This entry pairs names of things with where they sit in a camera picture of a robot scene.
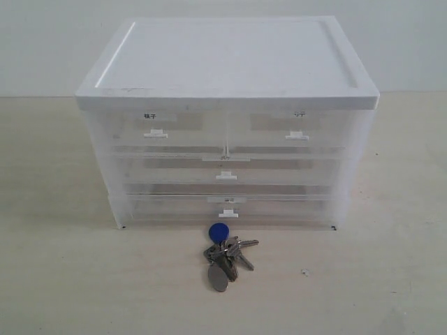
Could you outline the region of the key bunch with blue tag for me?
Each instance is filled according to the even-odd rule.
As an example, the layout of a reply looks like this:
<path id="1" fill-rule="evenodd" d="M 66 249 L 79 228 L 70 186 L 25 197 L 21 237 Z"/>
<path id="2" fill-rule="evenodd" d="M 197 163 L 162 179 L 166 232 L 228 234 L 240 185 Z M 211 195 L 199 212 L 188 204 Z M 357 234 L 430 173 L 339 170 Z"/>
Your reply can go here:
<path id="1" fill-rule="evenodd" d="M 208 235 L 213 244 L 203 251 L 203 256 L 209 262 L 207 278 L 215 291 L 225 292 L 228 284 L 238 278 L 237 264 L 248 271 L 254 270 L 254 265 L 245 257 L 242 249 L 259 245 L 259 240 L 231 237 L 225 223 L 211 225 Z"/>

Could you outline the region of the clear plastic container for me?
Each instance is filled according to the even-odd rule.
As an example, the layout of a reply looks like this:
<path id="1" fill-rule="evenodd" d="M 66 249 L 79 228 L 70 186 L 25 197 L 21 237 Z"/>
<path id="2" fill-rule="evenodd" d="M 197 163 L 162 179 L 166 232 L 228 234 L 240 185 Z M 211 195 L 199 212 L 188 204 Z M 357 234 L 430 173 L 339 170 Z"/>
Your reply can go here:
<path id="1" fill-rule="evenodd" d="M 108 199 L 122 223 L 336 223 L 340 218 L 337 202 L 329 195 L 110 195 Z"/>
<path id="2" fill-rule="evenodd" d="M 266 159 L 116 156 L 119 173 L 129 182 L 207 184 L 334 184 L 343 161 L 336 158 Z"/>

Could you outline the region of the white translucent drawer cabinet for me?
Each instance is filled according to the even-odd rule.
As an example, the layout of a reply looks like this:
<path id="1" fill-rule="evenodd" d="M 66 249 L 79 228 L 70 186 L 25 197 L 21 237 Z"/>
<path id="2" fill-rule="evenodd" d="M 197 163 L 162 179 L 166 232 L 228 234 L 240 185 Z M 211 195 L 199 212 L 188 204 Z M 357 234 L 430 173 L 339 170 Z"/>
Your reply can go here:
<path id="1" fill-rule="evenodd" d="M 374 120 L 379 91 L 338 21 L 318 17 L 135 18 L 117 30 L 75 94 L 108 197 L 122 195 L 329 195 L 336 223 L 296 225 L 336 230 L 346 217 L 353 177 Z M 115 145 L 100 119 L 109 112 L 211 111 L 224 115 L 226 144 L 216 147 Z M 349 111 L 353 121 L 338 147 L 228 145 L 229 116 L 282 111 Z M 207 184 L 129 182 L 116 156 L 343 161 L 334 184 Z"/>

